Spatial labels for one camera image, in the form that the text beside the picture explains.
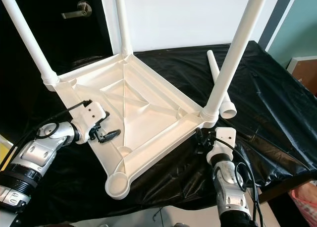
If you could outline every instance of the floor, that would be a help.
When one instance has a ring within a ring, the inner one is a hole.
[[[246,195],[246,198],[252,212],[253,203],[250,195]],[[265,227],[280,227],[268,203],[261,204],[261,211]],[[80,221],[72,225],[76,227],[99,227],[102,225],[109,227],[172,227],[176,223],[184,223],[190,227],[220,227],[217,206],[198,211],[185,211],[173,206],[166,206],[162,208],[161,215],[159,208],[153,208],[124,216]]]

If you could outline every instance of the black tablecloth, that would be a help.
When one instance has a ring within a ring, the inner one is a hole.
[[[213,87],[207,50],[221,67],[229,45],[139,52],[135,55],[199,105]],[[217,126],[237,130],[237,149],[251,163],[257,184],[316,174],[317,99],[255,42],[249,42],[228,90],[237,115]],[[30,125],[64,109],[42,89]],[[174,205],[201,209],[215,204],[211,168],[188,139],[131,185],[120,201],[105,192],[106,174],[87,145],[59,150],[25,212],[27,226],[122,215]]]

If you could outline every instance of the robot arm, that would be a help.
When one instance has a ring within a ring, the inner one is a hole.
[[[216,128],[216,137],[234,147],[236,130],[233,128]],[[241,190],[243,180],[235,174],[232,162],[232,150],[215,141],[213,149],[207,154],[207,162],[212,166],[212,179],[217,191],[217,206],[221,227],[256,227],[251,220],[250,211]]]
[[[103,143],[120,134],[115,130],[101,135],[105,132],[99,132],[100,123],[108,116],[99,103],[91,102],[71,122],[48,123],[39,128],[35,138],[0,172],[0,227],[19,225],[17,214],[29,203],[58,149],[96,137]]]

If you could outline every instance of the door handle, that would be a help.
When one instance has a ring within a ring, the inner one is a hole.
[[[78,8],[77,11],[62,13],[61,16],[64,19],[91,16],[92,9],[91,9],[91,6],[88,4],[88,2],[81,0],[80,2],[78,2],[77,8]]]

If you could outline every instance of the black cable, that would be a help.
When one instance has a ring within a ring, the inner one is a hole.
[[[238,183],[238,186],[239,186],[240,190],[243,191],[243,192],[246,192],[247,191],[247,187],[245,186],[244,183],[242,184],[244,187],[242,187],[240,182],[239,182],[239,179],[238,179],[238,167],[239,167],[239,165],[245,165],[245,164],[244,163],[238,163],[235,166],[235,168],[234,168],[234,175],[235,175],[235,177],[237,179],[237,183]]]
[[[237,134],[239,134],[240,138],[243,138],[244,140],[247,140],[247,141],[250,141],[250,140],[254,139],[254,137],[251,136],[251,135],[246,135],[246,134],[244,134],[244,133],[242,133],[242,132],[239,132],[238,129],[237,129],[232,123],[230,123],[228,120],[222,118],[221,116],[219,116],[219,119],[221,119],[221,121],[223,121],[227,126],[236,129],[236,132],[237,132]],[[300,160],[298,160],[298,159],[296,159],[296,161],[298,161],[298,162],[300,163],[300,165],[301,165],[303,168],[305,168],[307,171],[311,171],[311,170],[309,169],[309,167],[306,166],[302,161],[300,161]]]
[[[46,139],[46,138],[51,137],[53,134],[55,134],[55,132],[56,132],[56,131],[58,130],[58,128],[59,128],[59,123],[58,123],[58,122],[53,122],[53,123],[56,124],[56,127],[55,127],[55,129],[53,129],[53,131],[51,131],[49,134],[43,135],[43,136],[40,136],[40,135],[36,134],[36,135],[35,135],[35,138],[37,138],[37,139]]]
[[[82,101],[62,112],[59,112],[53,116],[51,116],[50,118],[44,120],[43,122],[41,122],[40,124],[38,124],[37,126],[33,127],[29,132],[25,133],[22,135],[22,137],[18,140],[18,142],[16,142],[8,151],[8,153],[6,154],[5,158],[2,160],[1,164],[0,164],[0,170],[3,168],[4,164],[6,163],[6,161],[8,160],[8,158],[10,157],[10,155],[12,154],[12,152],[14,151],[14,149],[17,147],[16,151],[13,153],[10,162],[15,158],[16,154],[18,154],[21,149],[23,148],[23,144],[25,142],[25,140],[31,135],[32,132],[36,132],[41,126],[43,126],[44,124],[47,124],[48,122],[50,122],[53,119],[58,118],[59,116],[65,114],[66,112],[69,112],[72,109],[75,109],[77,107],[79,107],[80,105],[84,105],[87,106],[88,104],[90,104],[92,102],[92,100],[88,100],[88,101]]]
[[[161,212],[162,209],[163,209],[163,207],[159,207],[158,211],[156,211],[155,214],[152,216],[152,220],[153,220],[154,222],[156,221],[156,220],[155,220],[155,217],[157,216],[157,214],[158,214],[159,212]]]
[[[253,205],[253,221],[256,221],[256,213],[258,211],[259,217],[260,217],[260,224],[261,224],[261,227],[263,227],[263,217],[262,217],[262,213],[261,213],[261,210],[260,210],[260,204],[259,204],[259,199],[258,199],[258,191],[257,191],[257,187],[256,187],[256,182],[255,182],[254,175],[253,175],[253,173],[251,171],[251,168],[249,167],[247,161],[244,159],[242,154],[240,154],[235,148],[233,148],[227,142],[225,142],[225,141],[223,141],[221,139],[218,139],[217,137],[215,137],[212,134],[210,134],[209,136],[211,136],[214,140],[216,140],[216,141],[226,145],[228,148],[230,148],[235,154],[237,154],[240,157],[240,159],[245,164],[245,166],[246,166],[246,168],[248,170],[248,173],[251,176],[251,181],[253,183],[253,186],[252,186],[252,189],[253,189],[253,203],[254,203],[254,205]]]
[[[164,227],[163,217],[162,217],[162,207],[159,208],[160,220],[162,221],[162,226]]]

